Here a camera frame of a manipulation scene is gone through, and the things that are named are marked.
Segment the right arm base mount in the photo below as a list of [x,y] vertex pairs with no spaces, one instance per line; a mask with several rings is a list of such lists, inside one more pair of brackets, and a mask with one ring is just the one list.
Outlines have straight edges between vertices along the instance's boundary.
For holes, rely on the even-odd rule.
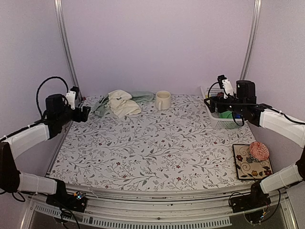
[[271,200],[268,194],[251,191],[250,194],[242,194],[234,192],[228,200],[229,206],[232,208],[233,213],[252,210],[269,206]]

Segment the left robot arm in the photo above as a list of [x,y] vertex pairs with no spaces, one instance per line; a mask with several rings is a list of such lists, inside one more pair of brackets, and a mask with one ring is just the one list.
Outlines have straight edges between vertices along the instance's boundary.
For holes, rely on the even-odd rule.
[[46,194],[58,203],[67,207],[71,197],[65,183],[60,180],[40,177],[21,172],[15,160],[36,145],[46,142],[61,134],[70,122],[86,122],[90,107],[79,108],[76,99],[80,93],[78,87],[66,89],[66,94],[52,94],[45,99],[45,111],[39,109],[40,120],[23,127],[0,140],[0,188],[2,194],[28,192]]

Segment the cream white towel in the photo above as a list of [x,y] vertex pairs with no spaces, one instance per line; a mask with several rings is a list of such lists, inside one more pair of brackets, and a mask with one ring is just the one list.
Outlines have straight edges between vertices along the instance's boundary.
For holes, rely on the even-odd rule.
[[137,115],[142,111],[140,106],[132,100],[132,96],[123,90],[108,93],[108,99],[107,105],[118,118]]

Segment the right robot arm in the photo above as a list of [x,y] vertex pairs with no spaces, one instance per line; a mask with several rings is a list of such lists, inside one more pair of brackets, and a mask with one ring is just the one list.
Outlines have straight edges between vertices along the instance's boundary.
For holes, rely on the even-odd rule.
[[[305,147],[305,124],[296,121],[281,111],[266,104],[256,102],[255,84],[248,80],[239,80],[233,88],[230,81],[220,76],[217,84],[223,91],[222,95],[207,96],[205,105],[211,113],[230,111],[241,116],[243,121],[274,131]],[[248,195],[239,195],[229,200],[233,211],[253,209],[271,203],[269,193],[285,187],[294,186],[305,179],[305,156],[302,155],[294,164],[268,175],[251,185]]]

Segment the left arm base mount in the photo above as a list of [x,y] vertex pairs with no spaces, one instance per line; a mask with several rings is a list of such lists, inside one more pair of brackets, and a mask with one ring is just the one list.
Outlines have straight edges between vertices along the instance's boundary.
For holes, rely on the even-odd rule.
[[56,193],[48,195],[46,203],[56,207],[62,207],[71,211],[84,213],[87,206],[87,197],[85,192],[77,191],[73,194]]

